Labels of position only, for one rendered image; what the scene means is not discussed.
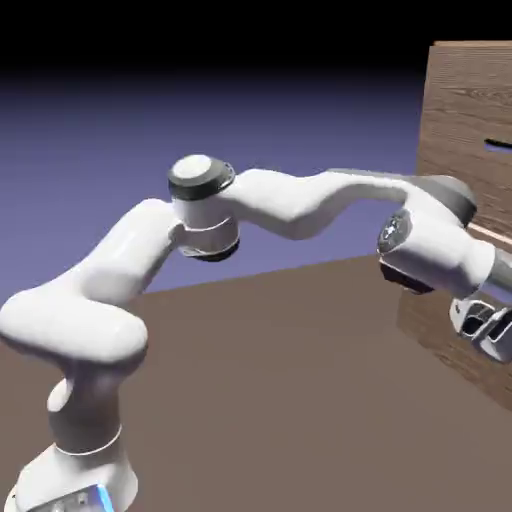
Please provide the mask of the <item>wooden cabinet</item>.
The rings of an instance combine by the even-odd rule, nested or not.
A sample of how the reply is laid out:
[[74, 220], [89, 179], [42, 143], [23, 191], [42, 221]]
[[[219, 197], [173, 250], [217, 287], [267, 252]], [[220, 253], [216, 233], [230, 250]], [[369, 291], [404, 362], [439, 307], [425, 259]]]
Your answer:
[[[420, 174], [448, 174], [474, 191], [473, 236], [512, 252], [512, 40], [438, 41], [429, 51]], [[442, 363], [512, 412], [512, 365], [490, 362], [458, 338], [443, 292], [403, 293], [397, 325]]]

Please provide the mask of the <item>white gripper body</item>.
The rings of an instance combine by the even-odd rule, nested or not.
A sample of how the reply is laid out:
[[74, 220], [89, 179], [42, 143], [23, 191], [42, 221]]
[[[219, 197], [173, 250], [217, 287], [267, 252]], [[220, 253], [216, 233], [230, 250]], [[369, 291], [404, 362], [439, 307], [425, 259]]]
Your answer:
[[472, 344], [494, 361], [512, 362], [512, 307], [495, 311], [477, 330]]

